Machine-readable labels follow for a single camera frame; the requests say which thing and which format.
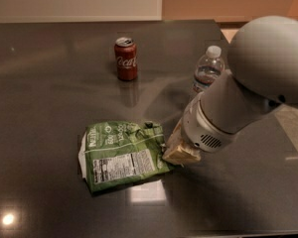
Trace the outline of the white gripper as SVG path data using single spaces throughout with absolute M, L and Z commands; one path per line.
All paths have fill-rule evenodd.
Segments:
M 199 162 L 201 154 L 198 149 L 207 153 L 217 152 L 234 142 L 236 134 L 218 129 L 205 115 L 201 107 L 202 94 L 198 94 L 186 107 L 182 119 L 178 121 L 167 140 L 168 149 L 163 159 L 173 165 L 187 165 Z M 181 137 L 191 146 L 183 145 Z

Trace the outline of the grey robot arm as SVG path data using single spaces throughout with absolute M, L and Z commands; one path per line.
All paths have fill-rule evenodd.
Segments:
M 246 126 L 282 105 L 298 109 L 298 21 L 257 18 L 233 36 L 228 69 L 187 105 L 166 143 L 173 165 L 198 162 L 203 153 L 233 143 Z

